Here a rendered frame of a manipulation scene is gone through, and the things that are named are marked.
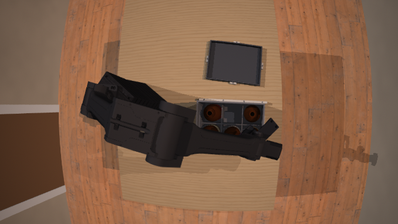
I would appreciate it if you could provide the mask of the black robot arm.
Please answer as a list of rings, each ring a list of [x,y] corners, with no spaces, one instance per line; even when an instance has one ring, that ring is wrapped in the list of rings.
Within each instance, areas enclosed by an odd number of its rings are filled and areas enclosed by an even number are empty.
[[[158,109],[150,108],[118,93],[117,85],[88,82],[80,113],[104,125],[106,142],[146,154],[149,164],[181,168],[183,157],[193,154],[280,157],[282,144],[266,141],[279,128],[272,118],[258,131],[232,135],[198,127],[196,110],[162,100]]]

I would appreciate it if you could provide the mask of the brown ceramic bottle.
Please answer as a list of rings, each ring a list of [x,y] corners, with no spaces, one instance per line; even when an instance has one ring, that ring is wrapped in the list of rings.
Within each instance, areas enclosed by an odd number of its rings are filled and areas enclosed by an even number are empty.
[[[244,110],[244,117],[247,121],[253,123],[260,118],[261,112],[255,105],[249,105]]]

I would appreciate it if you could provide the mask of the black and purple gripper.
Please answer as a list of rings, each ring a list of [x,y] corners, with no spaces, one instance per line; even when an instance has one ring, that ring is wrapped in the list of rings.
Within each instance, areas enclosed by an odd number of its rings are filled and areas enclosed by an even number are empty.
[[[253,129],[254,129],[254,127],[252,125],[249,125],[241,134],[244,134],[244,133],[249,134]]]

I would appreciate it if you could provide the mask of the dark grey divided crate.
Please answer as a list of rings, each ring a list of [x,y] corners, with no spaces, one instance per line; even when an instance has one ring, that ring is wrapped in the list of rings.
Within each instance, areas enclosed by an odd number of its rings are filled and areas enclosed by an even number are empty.
[[[217,104],[221,109],[221,118],[217,121],[208,121],[204,117],[204,109],[209,104]],[[224,107],[225,104],[225,107]],[[249,122],[244,117],[244,110],[248,105],[257,104],[256,106],[260,109],[262,105],[262,124],[261,124],[261,116],[256,122]],[[236,125],[240,128],[241,132],[244,131],[249,125],[260,129],[261,126],[264,125],[265,119],[265,103],[244,103],[244,102],[231,102],[231,101],[203,101],[197,100],[197,108],[196,108],[196,125],[200,128],[204,128],[210,124],[216,124],[222,133],[231,125]],[[251,123],[251,124],[243,124],[243,123]],[[229,124],[229,125],[226,125]],[[224,125],[224,129],[222,131],[222,125]],[[257,126],[258,125],[258,126]],[[242,128],[243,126],[243,128]]]

